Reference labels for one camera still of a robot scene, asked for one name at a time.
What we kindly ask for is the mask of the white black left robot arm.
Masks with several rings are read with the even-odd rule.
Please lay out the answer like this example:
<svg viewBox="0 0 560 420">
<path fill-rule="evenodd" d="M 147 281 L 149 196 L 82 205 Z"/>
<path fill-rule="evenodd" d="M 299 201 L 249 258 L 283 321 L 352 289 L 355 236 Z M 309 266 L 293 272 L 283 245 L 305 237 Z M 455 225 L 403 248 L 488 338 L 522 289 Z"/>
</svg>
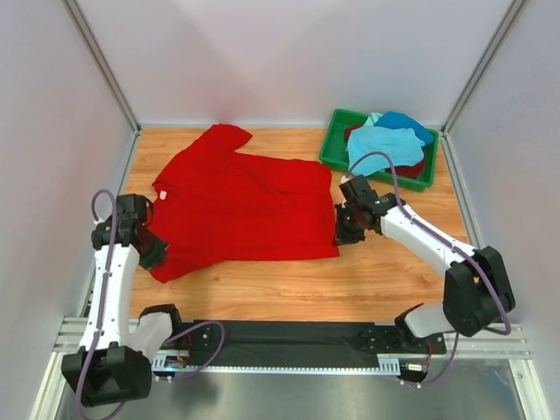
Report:
<svg viewBox="0 0 560 420">
<path fill-rule="evenodd" d="M 84 407 L 144 399 L 151 391 L 152 362 L 162 348 L 184 340 L 174 304 L 145 308 L 130 329 L 132 284 L 138 268 L 165 262 L 168 245 L 149 225 L 153 203 L 142 195 L 111 196 L 111 215 L 97 219 L 91 234 L 95 280 L 87 326 L 76 353 L 64 356 L 61 372 Z"/>
</svg>

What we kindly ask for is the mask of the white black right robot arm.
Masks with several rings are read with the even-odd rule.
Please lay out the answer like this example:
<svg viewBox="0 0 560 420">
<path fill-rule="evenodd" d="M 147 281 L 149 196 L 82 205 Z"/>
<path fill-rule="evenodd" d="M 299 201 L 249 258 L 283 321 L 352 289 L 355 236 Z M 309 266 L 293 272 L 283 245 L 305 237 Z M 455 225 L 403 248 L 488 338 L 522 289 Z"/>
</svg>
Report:
<svg viewBox="0 0 560 420">
<path fill-rule="evenodd" d="M 472 337 L 502 321 L 500 334 L 511 331 L 508 314 L 515 296 L 501 253 L 458 241 L 421 218 L 398 192 L 378 195 L 368 181 L 344 177 L 336 205 L 334 243 L 363 242 L 368 231 L 400 243 L 432 267 L 444 280 L 444 296 L 435 304 L 418 304 L 395 319 L 394 342 L 411 354 L 426 338 L 455 332 Z"/>
</svg>

